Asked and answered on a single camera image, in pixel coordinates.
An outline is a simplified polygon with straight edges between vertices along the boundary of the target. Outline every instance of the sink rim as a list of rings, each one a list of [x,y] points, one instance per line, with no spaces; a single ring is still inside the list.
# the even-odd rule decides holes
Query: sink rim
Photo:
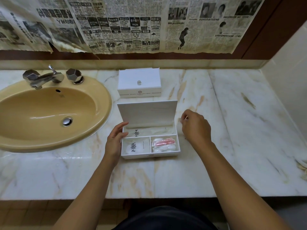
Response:
[[[90,123],[89,127],[80,128],[76,133],[69,134],[67,138],[63,140],[12,139],[0,135],[0,149],[10,152],[50,151],[72,145],[94,134],[109,118],[113,108],[113,101],[110,92],[102,83],[91,77],[84,76],[84,78],[84,82],[80,85],[74,85],[72,82],[64,79],[61,83],[48,82],[42,89],[61,87],[72,88],[88,95],[94,101],[96,108],[95,118]],[[0,105],[3,100],[28,91],[36,92],[26,81],[19,81],[9,85],[0,90]]]

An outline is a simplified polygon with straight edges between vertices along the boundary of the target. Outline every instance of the oval sink basin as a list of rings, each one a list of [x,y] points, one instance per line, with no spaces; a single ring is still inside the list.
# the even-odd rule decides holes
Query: oval sink basin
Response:
[[[0,91],[0,149],[38,152],[73,144],[93,134],[112,108],[110,93],[84,76],[36,90],[20,81]]]

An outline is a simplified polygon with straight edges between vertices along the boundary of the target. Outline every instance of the white box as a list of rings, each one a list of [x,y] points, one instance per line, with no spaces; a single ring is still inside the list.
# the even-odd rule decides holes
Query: white box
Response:
[[[161,96],[160,69],[120,70],[117,91],[121,98]]]
[[[125,159],[174,156],[180,153],[175,113],[178,100],[118,103],[118,109],[128,132],[122,140],[121,156]],[[173,151],[153,152],[155,138],[173,138],[176,148]]]

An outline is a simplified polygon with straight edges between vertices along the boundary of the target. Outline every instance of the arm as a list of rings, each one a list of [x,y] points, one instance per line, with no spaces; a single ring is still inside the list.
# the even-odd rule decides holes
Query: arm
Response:
[[[211,141],[202,115],[186,110],[182,131],[204,163],[227,221],[234,230],[290,230],[280,216],[243,180]]]
[[[114,127],[107,138],[105,153],[92,177],[59,218],[52,230],[95,230],[109,180],[120,158],[120,140],[128,133],[122,132],[123,122]]]

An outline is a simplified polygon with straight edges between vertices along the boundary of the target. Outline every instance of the person's left arm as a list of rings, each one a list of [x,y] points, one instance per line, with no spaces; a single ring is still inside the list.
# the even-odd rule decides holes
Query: person's left arm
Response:
[[[107,138],[105,153],[94,174],[59,218],[52,230],[95,230],[103,205],[109,180],[120,158],[121,139],[128,135],[122,132],[123,122],[114,127]]]

